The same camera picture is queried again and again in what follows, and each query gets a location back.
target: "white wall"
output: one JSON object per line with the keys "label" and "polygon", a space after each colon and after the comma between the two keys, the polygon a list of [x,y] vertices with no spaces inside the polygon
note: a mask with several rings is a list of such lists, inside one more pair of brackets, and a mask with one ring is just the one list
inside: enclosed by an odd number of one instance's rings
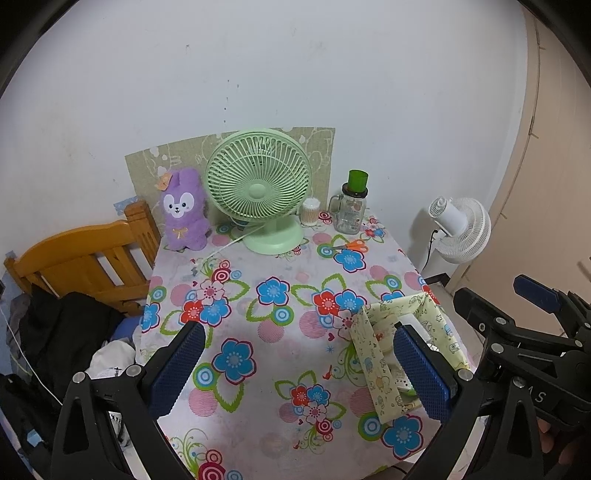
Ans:
{"label": "white wall", "polygon": [[318,125],[336,127],[331,189],[367,170],[370,205],[420,268],[422,207],[494,198],[526,43],[517,0],[80,0],[0,99],[0,254],[113,220],[135,194],[126,154]]}

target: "blue gripper pad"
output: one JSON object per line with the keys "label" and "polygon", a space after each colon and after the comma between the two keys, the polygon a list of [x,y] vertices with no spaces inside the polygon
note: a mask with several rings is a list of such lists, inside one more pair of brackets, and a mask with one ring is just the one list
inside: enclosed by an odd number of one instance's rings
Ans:
{"label": "blue gripper pad", "polygon": [[188,322],[173,341],[156,351],[146,364],[145,397],[150,416],[156,420],[173,409],[187,379],[205,348],[205,330],[198,322]]}
{"label": "blue gripper pad", "polygon": [[526,275],[515,277],[513,290],[517,295],[533,303],[546,313],[558,313],[562,306],[558,292]]}
{"label": "blue gripper pad", "polygon": [[[439,375],[427,358],[426,355],[429,353],[419,347],[418,341],[422,342],[424,348],[430,353],[439,356],[441,354],[431,351],[418,333],[413,330],[412,333],[416,335],[416,339],[414,339],[414,336],[409,331],[411,328],[411,326],[397,324],[394,333],[394,354],[413,384],[429,418],[445,423],[452,414],[451,399],[456,393],[457,384],[452,379],[454,385],[447,385],[447,382]],[[449,367],[451,369],[443,356],[441,358],[445,362],[444,368]]]}

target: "yellow ribbon bow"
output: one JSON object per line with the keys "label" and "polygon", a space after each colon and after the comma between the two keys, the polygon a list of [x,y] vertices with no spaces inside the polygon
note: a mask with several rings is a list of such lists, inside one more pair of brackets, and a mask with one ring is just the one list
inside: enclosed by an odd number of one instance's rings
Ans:
{"label": "yellow ribbon bow", "polygon": [[189,229],[187,227],[183,228],[173,228],[173,233],[177,234],[177,240],[184,238],[184,234],[187,233]]}

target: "wooden bed frame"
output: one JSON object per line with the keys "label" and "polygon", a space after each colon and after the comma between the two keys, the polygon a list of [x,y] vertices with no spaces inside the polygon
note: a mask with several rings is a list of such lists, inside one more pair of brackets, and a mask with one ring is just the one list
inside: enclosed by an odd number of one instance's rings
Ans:
{"label": "wooden bed frame", "polygon": [[[20,258],[7,258],[4,266],[24,292],[36,284],[63,297],[71,291],[86,293],[128,315],[141,314],[136,300],[148,295],[144,277],[129,245],[137,244],[154,268],[160,233],[144,200],[125,208],[127,220],[91,225],[58,233],[42,240]],[[97,259],[103,254],[123,285],[116,286]]]}

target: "cotton swab container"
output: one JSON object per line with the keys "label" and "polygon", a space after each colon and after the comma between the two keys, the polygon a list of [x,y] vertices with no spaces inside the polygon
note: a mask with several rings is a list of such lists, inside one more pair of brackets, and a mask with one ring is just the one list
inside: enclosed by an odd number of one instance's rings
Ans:
{"label": "cotton swab container", "polygon": [[304,200],[300,210],[300,222],[304,226],[314,226],[318,222],[320,213],[320,200],[309,197]]}

